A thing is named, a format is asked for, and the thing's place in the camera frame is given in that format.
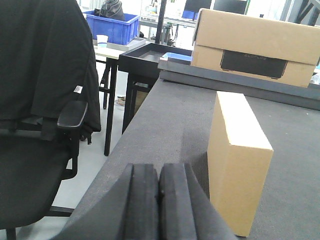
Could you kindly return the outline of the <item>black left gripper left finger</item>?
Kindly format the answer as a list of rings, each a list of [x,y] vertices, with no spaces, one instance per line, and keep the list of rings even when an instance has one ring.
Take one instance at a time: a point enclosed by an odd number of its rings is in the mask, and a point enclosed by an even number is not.
[[[111,189],[56,240],[159,239],[158,174],[152,164],[127,164]]]

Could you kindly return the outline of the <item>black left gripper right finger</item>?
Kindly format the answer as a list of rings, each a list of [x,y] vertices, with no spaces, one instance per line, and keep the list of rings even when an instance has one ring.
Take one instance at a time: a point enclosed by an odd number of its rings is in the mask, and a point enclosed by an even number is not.
[[[188,163],[166,163],[159,179],[160,239],[235,240]]]

